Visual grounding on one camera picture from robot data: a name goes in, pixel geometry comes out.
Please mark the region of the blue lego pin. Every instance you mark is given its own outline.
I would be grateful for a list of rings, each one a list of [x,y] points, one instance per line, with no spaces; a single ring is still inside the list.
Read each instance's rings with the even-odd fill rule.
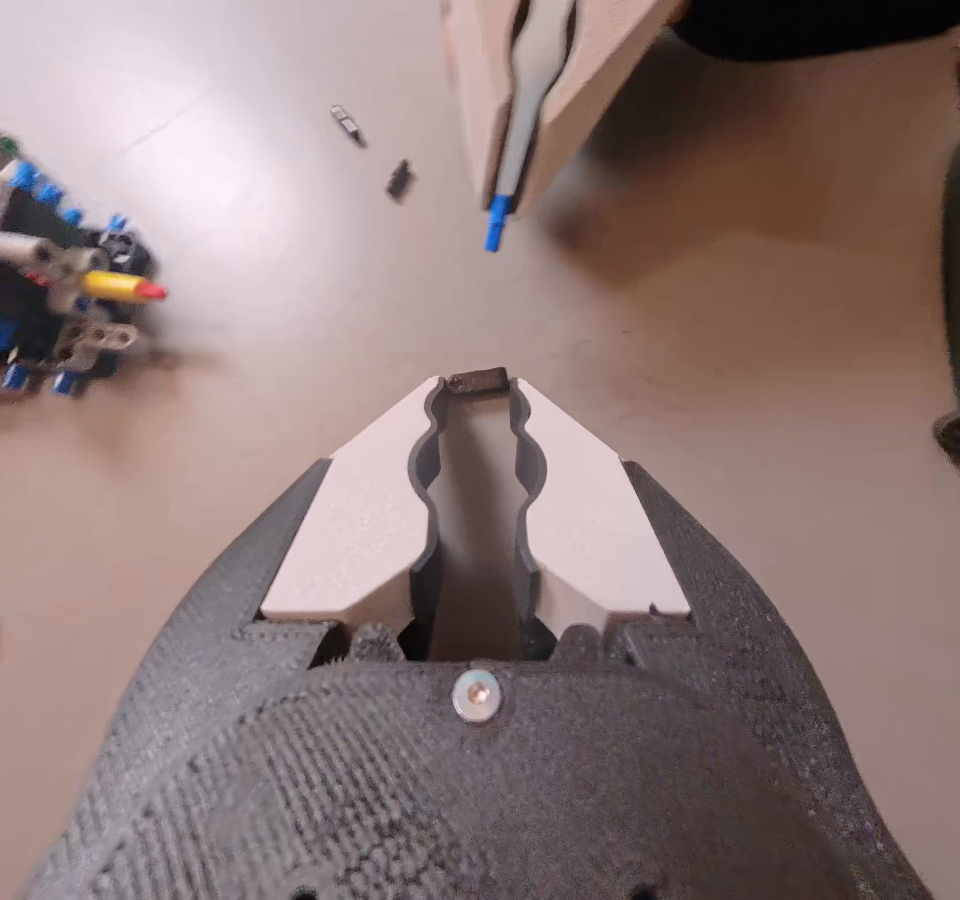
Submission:
[[[513,209],[513,199],[513,195],[510,194],[496,194],[493,196],[486,218],[487,226],[484,241],[484,249],[486,252],[498,252],[503,232]]]

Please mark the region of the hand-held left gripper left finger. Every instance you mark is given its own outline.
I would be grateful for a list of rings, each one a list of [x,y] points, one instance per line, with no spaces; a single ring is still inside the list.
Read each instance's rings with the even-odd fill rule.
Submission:
[[[432,629],[442,554],[429,487],[446,385],[427,378],[331,456],[260,606],[266,619]]]

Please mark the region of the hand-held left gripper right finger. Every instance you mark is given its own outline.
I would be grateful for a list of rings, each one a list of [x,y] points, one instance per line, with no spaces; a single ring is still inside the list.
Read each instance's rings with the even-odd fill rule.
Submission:
[[[618,452],[528,381],[511,379],[522,623],[556,638],[588,626],[688,618],[691,607]]]

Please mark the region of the small black lego beam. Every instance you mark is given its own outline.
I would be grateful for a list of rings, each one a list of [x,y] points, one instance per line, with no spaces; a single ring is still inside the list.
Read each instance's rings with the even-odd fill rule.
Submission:
[[[476,398],[499,395],[510,390],[510,377],[504,366],[461,371],[446,379],[451,396]]]

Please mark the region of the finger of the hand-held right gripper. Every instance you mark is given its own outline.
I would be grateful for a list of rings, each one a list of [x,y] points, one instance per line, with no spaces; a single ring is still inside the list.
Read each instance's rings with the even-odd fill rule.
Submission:
[[[513,101],[511,49],[522,0],[445,0],[452,31],[469,175],[479,207],[487,210]]]
[[[685,0],[574,0],[572,42],[538,110],[516,213],[529,214]]]

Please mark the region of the multicoloured lego engine assembly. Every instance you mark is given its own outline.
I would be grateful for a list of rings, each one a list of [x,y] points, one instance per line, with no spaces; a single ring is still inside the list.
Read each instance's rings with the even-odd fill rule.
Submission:
[[[83,396],[141,340],[168,298],[156,259],[118,214],[99,226],[1,134],[1,392]]]

